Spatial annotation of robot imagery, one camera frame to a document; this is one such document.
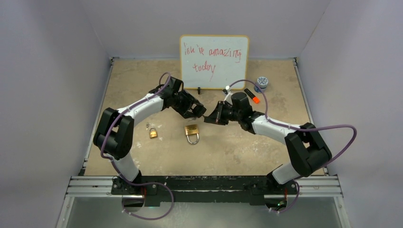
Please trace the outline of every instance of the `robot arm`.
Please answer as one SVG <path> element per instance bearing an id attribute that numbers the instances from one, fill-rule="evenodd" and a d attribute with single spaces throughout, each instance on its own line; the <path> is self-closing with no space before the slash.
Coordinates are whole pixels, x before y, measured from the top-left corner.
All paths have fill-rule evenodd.
<path id="1" fill-rule="evenodd" d="M 243 92 L 232 94 L 231 101 L 232 104 L 227 101 L 219 101 L 214 111 L 204 117 L 204 122 L 227 125 L 229 121 L 237 121 L 245 131 L 267 136 L 286 145 L 291 162 L 268 174 L 268 180 L 273 185 L 285 184 L 300 176 L 308 177 L 332 158 L 332 154 L 319 132 L 306 133 L 276 125 L 309 129 L 315 128 L 313 124 L 306 123 L 299 126 L 273 119 L 269 122 L 264 113 L 252 110 L 249 99 Z"/>
<path id="2" fill-rule="evenodd" d="M 146 101 L 125 113 L 115 126 L 118 127 L 117 131 L 112 131 L 109 135 L 104 152 L 113 159 L 116 167 L 128 180 L 135 182 L 136 177 L 141 176 L 129 153 L 133 143 L 133 130 L 137 124 L 150 115 L 169 107 L 172 107 L 183 118 L 200 118 L 206 112 L 206 108 L 191 94 L 185 90 L 179 91 L 182 84 L 183 81 L 171 77 L 167 87 L 160 91 L 157 96 L 149 99 L 162 85 L 151 90 L 143 98 Z M 93 143 L 99 149 L 102 147 L 106 133 L 112 122 L 120 113 L 132 105 L 117 110 L 112 108 L 104 110 L 93 139 Z"/>

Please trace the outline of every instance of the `gray wall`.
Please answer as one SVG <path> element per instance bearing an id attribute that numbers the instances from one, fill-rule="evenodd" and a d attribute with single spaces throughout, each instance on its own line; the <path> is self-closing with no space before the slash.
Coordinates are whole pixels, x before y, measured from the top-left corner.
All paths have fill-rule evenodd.
<path id="1" fill-rule="evenodd" d="M 250 57 L 299 56 L 330 0 L 82 0 L 110 56 L 179 57 L 182 34 L 243 34 Z"/>
<path id="2" fill-rule="evenodd" d="M 0 31 L 0 227 L 54 227 L 108 56 L 78 0 L 2 0 Z"/>
<path id="3" fill-rule="evenodd" d="M 354 227 L 402 227 L 403 1 L 332 0 L 300 56 L 316 125 L 349 123 L 334 164 Z M 333 152 L 350 130 L 323 132 Z"/>

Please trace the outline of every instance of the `whiteboard marker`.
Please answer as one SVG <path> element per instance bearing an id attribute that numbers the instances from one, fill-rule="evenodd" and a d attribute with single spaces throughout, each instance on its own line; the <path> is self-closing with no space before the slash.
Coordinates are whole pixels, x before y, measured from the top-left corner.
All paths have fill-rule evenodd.
<path id="1" fill-rule="evenodd" d="M 260 102 L 259 98 L 257 98 L 249 89 L 244 89 L 245 93 L 252 99 L 253 102 L 258 104 Z"/>

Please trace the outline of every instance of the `blue and white container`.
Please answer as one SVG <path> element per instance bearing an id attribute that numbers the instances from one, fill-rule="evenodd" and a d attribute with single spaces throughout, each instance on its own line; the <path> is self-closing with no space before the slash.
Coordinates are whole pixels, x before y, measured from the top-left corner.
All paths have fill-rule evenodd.
<path id="1" fill-rule="evenodd" d="M 259 86 L 262 92 L 264 92 L 269 85 L 269 80 L 266 77 L 258 77 L 256 84 Z M 255 91 L 260 93 L 259 89 L 255 86 Z"/>

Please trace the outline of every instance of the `padlock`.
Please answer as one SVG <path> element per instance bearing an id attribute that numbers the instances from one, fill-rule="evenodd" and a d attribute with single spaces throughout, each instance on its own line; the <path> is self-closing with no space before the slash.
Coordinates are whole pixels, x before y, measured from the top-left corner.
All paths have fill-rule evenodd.
<path id="1" fill-rule="evenodd" d="M 155 129 L 155 127 L 151 127 L 150 128 L 150 139 L 157 137 L 157 130 Z"/>
<path id="2" fill-rule="evenodd" d="M 191 142 L 189 139 L 189 135 L 197 135 L 197 140 L 195 142 Z M 199 142 L 199 129 L 197 128 L 197 124 L 192 124 L 185 126 L 185 135 L 188 138 L 188 142 L 192 145 L 195 145 Z"/>

